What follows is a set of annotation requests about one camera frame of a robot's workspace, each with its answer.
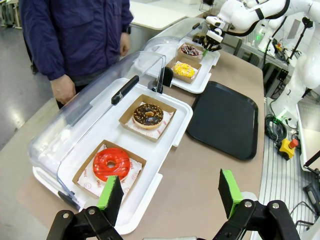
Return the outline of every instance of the donut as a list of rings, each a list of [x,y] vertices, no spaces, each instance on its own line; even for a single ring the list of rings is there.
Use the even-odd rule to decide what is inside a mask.
[[[194,47],[194,46],[188,46],[188,45],[184,45],[181,48],[181,52],[183,52],[184,54],[190,55],[190,56],[199,56],[199,52],[198,50]]]
[[[145,103],[134,110],[133,119],[140,128],[155,129],[161,125],[164,112],[157,105]]]
[[[177,63],[173,67],[173,72],[187,78],[192,78],[195,75],[195,70],[192,66],[186,63]]]
[[[109,176],[119,176],[122,180],[128,175],[129,170],[130,158],[120,148],[106,148],[94,156],[93,173],[101,181],[106,182]]]

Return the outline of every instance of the jacket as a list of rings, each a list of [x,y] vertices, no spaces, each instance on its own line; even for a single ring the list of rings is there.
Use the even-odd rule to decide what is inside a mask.
[[[129,0],[20,0],[23,34],[49,80],[83,76],[114,64],[133,20]]]

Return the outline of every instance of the black plastic tray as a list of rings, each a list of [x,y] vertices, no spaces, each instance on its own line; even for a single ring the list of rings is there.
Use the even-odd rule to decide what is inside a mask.
[[[187,132],[240,160],[257,153],[258,106],[247,96],[210,81],[193,103]]]

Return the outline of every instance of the black pants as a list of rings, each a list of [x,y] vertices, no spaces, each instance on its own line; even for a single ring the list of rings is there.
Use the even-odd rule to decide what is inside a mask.
[[[84,89],[86,86],[88,86],[88,85],[75,86],[75,93],[76,93],[76,94],[80,93],[80,91],[81,91],[82,89]],[[62,104],[62,103],[59,102],[58,100],[56,100],[56,103],[58,104],[59,109],[61,109],[61,108],[64,106],[64,104]]]

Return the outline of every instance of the gray floor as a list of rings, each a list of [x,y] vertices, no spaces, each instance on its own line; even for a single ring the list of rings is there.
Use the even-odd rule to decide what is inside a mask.
[[[48,79],[30,65],[22,31],[0,27],[0,151],[53,96]]]

